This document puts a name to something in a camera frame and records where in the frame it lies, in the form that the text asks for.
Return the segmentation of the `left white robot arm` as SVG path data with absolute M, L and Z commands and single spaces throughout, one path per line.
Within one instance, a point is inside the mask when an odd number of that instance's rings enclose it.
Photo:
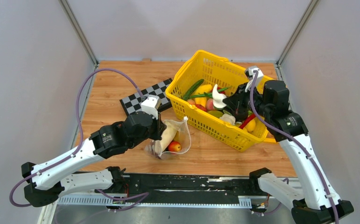
M 25 199 L 34 207 L 42 207 L 83 190 L 121 192 L 125 180 L 119 167 L 107 167 L 97 172 L 80 172 L 80 169 L 123 154 L 146 139 L 161 140 L 165 128 L 160 114 L 136 112 L 125 121 L 101 127 L 83 141 L 81 148 L 74 148 L 45 163 L 24 163 L 21 167 L 23 177 L 32 176 L 23 188 Z

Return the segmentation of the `small yellow fruit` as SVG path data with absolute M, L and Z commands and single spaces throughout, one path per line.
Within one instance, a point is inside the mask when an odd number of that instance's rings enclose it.
M 177 131 L 174 138 L 173 138 L 173 141 L 176 141 L 176 142 L 180 142 L 180 132 Z

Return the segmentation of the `clear polka dot zip bag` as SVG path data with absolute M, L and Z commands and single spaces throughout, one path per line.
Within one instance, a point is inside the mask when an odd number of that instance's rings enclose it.
M 144 147 L 144 152 L 160 160 L 167 160 L 188 152 L 191 148 L 191 134 L 187 122 L 186 116 L 182 121 L 165 120 L 163 123 L 166 129 L 161 135 L 162 139 L 151 140 Z

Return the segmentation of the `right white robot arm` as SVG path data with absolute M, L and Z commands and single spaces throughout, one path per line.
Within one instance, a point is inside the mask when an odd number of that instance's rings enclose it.
M 289 89 L 283 81 L 266 81 L 262 93 L 251 83 L 241 84 L 223 102 L 237 115 L 252 111 L 262 119 L 286 152 L 302 188 L 297 190 L 261 168 L 250 173 L 251 193 L 275 197 L 291 211 L 297 224 L 336 224 L 354 212 L 352 203 L 340 198 L 322 171 L 303 119 L 289 108 Z

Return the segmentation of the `white oyster mushroom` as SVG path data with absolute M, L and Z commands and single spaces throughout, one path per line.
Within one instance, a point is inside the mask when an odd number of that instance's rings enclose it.
M 223 100 L 226 98 L 225 94 L 218 92 L 218 85 L 215 84 L 212 90 L 213 106 L 218 109 L 223 109 L 226 107 L 226 104 Z

